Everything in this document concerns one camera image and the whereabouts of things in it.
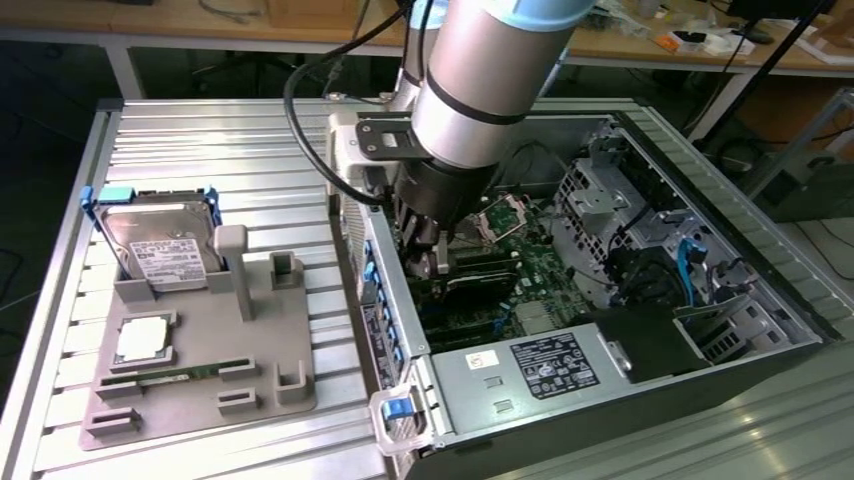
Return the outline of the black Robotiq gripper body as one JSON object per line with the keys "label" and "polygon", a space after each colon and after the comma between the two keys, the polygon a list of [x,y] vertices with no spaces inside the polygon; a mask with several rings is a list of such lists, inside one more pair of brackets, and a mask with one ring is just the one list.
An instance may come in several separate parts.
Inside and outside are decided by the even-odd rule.
{"label": "black Robotiq gripper body", "polygon": [[456,226],[474,212],[497,169],[497,164],[465,169],[438,159],[405,161],[396,180],[396,197],[440,226]]}

